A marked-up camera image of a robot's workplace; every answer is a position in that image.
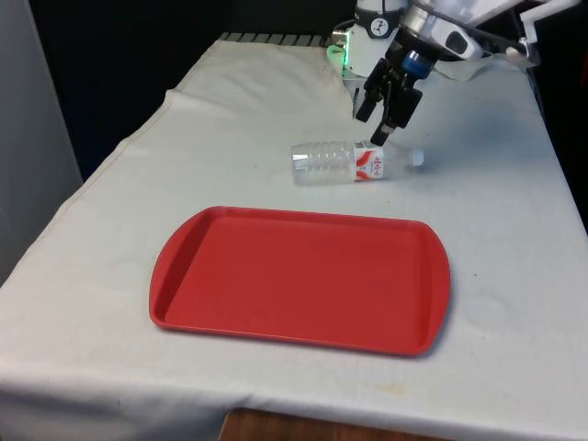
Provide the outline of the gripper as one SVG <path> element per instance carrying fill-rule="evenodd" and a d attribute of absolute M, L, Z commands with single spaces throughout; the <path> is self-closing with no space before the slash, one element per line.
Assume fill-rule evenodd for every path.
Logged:
<path fill-rule="evenodd" d="M 356 119 L 367 122 L 377 103 L 382 100 L 380 123 L 370 138 L 374 145 L 382 146 L 396 129 L 404 129 L 423 93 L 414 84 L 425 79 L 435 64 L 435 50 L 419 40 L 393 41 L 387 53 L 396 80 L 389 80 L 390 63 L 378 61 L 364 83 L 364 97 L 356 111 Z"/>

